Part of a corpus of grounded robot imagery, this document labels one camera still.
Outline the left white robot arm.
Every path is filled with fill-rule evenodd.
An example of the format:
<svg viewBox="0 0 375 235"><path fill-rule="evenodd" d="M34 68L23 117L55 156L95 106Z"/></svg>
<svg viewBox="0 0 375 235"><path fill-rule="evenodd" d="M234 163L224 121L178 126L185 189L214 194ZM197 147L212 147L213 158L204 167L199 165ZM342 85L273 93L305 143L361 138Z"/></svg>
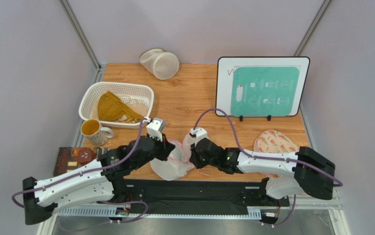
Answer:
<svg viewBox="0 0 375 235"><path fill-rule="evenodd" d="M154 159L166 161L174 149L166 137L160 140L146 135L110 149L71 172L46 180L24 179L25 224L41 223L63 209L81 204L129 201L124 177Z"/></svg>

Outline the white mesh laundry bag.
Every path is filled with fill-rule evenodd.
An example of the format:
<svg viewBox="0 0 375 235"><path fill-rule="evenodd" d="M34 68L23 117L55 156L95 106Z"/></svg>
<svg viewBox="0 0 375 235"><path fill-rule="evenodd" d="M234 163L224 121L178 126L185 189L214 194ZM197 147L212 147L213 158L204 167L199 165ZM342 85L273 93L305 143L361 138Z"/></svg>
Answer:
<svg viewBox="0 0 375 235"><path fill-rule="evenodd" d="M166 161L154 159L150 162L150 166L160 178L173 181L184 177L188 171L196 168L190 162L192 154L189 148L190 144L194 143L194 138L187 134L183 142L176 139L168 139L168 142L175 145L168 159Z"/></svg>

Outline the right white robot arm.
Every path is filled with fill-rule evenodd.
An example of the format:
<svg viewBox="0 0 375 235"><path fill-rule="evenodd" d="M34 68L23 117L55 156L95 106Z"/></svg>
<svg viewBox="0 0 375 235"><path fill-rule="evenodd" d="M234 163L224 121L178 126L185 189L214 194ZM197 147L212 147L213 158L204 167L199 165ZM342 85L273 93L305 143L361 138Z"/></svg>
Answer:
<svg viewBox="0 0 375 235"><path fill-rule="evenodd" d="M190 162L197 168L207 165L226 174L269 173L260 190L274 199L306 193L311 197L333 198L335 164L310 147L297 152L257 153L241 148L222 148L204 138L189 144Z"/></svg>

